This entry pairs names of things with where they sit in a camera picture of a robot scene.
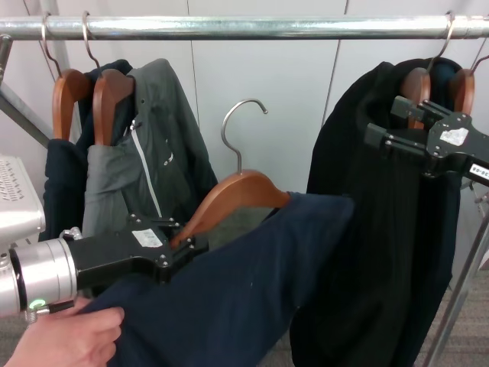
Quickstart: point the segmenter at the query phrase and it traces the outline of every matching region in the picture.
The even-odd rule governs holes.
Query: hanger hook
[[[47,17],[49,17],[51,15],[50,12],[46,11],[44,13],[44,16],[43,16],[43,23],[42,25],[40,26],[40,35],[42,37],[42,40],[43,40],[43,45],[44,45],[44,52],[46,53],[46,56],[49,60],[53,61],[54,64],[56,65],[56,69],[58,70],[58,75],[61,77],[61,69],[60,69],[60,65],[58,64],[57,60],[51,56],[51,54],[49,53],[49,48],[47,48],[47,41],[46,41],[46,20],[47,20]]]
[[[479,55],[481,54],[481,51],[482,51],[482,49],[484,48],[484,45],[485,45],[486,41],[487,41],[487,38],[486,38],[486,39],[484,39],[484,42],[482,42],[481,48],[479,49],[479,52],[478,52],[477,56],[475,57],[476,59],[477,59],[477,58],[479,57]],[[476,70],[476,69],[477,69],[477,67],[479,66],[479,63],[481,63],[482,61],[487,60],[487,59],[489,59],[489,55],[484,56],[484,57],[481,57],[479,60],[474,61],[474,63],[472,64],[472,68],[471,68],[471,72],[472,72],[472,74],[473,74],[473,73],[475,73],[475,70]]]
[[[90,15],[90,13],[88,13],[88,11],[83,12],[83,21],[82,21],[83,40],[85,41],[86,52],[88,52],[90,58],[95,61],[95,64],[97,65],[97,69],[99,69],[99,75],[102,76],[102,71],[100,70],[99,61],[96,58],[94,58],[94,56],[92,55],[92,51],[90,50],[90,46],[89,46],[88,33],[90,33],[90,31],[89,31],[88,23],[86,21],[86,17],[89,15]]]
[[[234,111],[236,111],[236,109],[239,106],[244,105],[245,103],[248,103],[248,102],[255,102],[255,103],[257,103],[260,106],[261,111],[263,111],[264,114],[267,114],[268,113],[268,111],[265,108],[264,104],[259,99],[245,99],[244,101],[241,101],[241,102],[236,103],[235,106],[232,109],[229,110],[229,112],[227,113],[226,117],[224,117],[224,122],[222,123],[222,127],[221,127],[221,138],[222,138],[222,142],[226,145],[226,147],[228,147],[229,149],[231,149],[232,151],[234,151],[236,153],[236,155],[238,156],[238,173],[239,174],[241,174],[241,172],[242,172],[242,169],[241,169],[241,153],[239,152],[238,149],[236,149],[235,147],[233,147],[232,145],[230,145],[228,139],[226,139],[226,125],[228,124],[228,120],[231,117],[232,113]]]
[[[449,45],[450,38],[452,38],[453,28],[455,26],[455,22],[454,22],[454,20],[455,20],[455,13],[450,10],[450,11],[447,11],[446,15],[449,16],[449,22],[450,22],[450,24],[447,24],[447,27],[449,28],[449,32],[446,35],[445,44],[443,45],[442,50],[440,51],[440,53],[438,55],[436,55],[435,57],[433,57],[431,59],[431,61],[429,62],[428,68],[426,69],[426,71],[428,73],[431,70],[431,68],[433,67],[433,64],[435,63],[435,60],[438,59],[439,57],[441,57],[443,55],[443,53],[445,52],[447,46]]]

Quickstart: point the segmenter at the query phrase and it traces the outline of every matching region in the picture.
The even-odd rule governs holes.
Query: vent grille
[[[18,201],[23,198],[13,168],[8,161],[0,159],[0,200]]]

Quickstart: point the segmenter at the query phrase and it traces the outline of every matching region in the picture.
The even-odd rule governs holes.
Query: wooden hanger
[[[470,115],[474,104],[475,78],[470,69],[459,70],[449,83],[450,96],[455,106],[454,112]]]
[[[54,62],[58,72],[58,79],[54,84],[53,92],[53,133],[55,139],[70,139],[71,121],[73,120],[73,107],[75,103],[87,97],[90,92],[90,81],[78,70],[68,69],[61,73],[60,65],[51,56],[46,41],[46,21],[51,15],[46,11],[40,29],[44,52],[47,58]]]
[[[114,127],[115,106],[134,92],[134,79],[114,69],[101,71],[99,61],[94,58],[89,46],[89,29],[86,21],[88,15],[90,13],[87,11],[83,12],[83,40],[85,41],[86,51],[90,58],[95,61],[100,75],[95,84],[92,103],[95,144],[110,146]]]
[[[229,117],[239,106],[247,102],[257,103],[263,113],[268,113],[258,99],[246,99],[228,112],[221,128],[222,141],[238,156],[238,172],[218,183],[210,191],[182,231],[171,239],[172,248],[176,248],[181,241],[193,235],[208,232],[239,207],[282,208],[290,201],[290,195],[278,190],[264,174],[251,170],[242,171],[241,153],[232,147],[225,137]]]
[[[400,87],[400,94],[417,105],[429,99],[431,93],[431,78],[427,69],[417,67],[407,74]],[[424,124],[412,117],[407,119],[408,128],[424,128]]]
[[[447,15],[449,16],[450,23],[447,38],[442,50],[437,56],[431,59],[426,69],[417,67],[407,74],[400,87],[400,94],[408,99],[411,99],[414,103],[416,103],[416,105],[419,105],[422,101],[429,99],[431,95],[431,78],[429,77],[429,72],[435,63],[435,60],[441,57],[445,52],[450,38],[452,37],[453,27],[455,25],[455,15],[452,11],[449,11]],[[408,118],[407,126],[408,128],[424,128],[424,124],[415,120],[414,118]]]

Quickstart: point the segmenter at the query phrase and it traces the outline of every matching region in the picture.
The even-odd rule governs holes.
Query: white label
[[[161,247],[163,243],[154,234],[152,229],[145,229],[144,231],[132,231],[134,237],[136,237],[139,244],[143,247]]]
[[[471,174],[475,174],[479,177],[489,180],[489,170],[479,166],[478,164],[473,164],[470,170]]]
[[[458,128],[456,130],[449,130],[443,132],[440,136],[440,140],[446,141],[451,145],[456,145],[459,147],[464,144],[465,138],[467,138],[468,130],[466,128]]]

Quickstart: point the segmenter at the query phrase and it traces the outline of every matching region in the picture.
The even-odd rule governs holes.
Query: gray jacket
[[[137,115],[116,146],[89,149],[84,236],[123,228],[129,213],[187,221],[217,184],[168,61],[155,60],[128,75],[135,79]]]

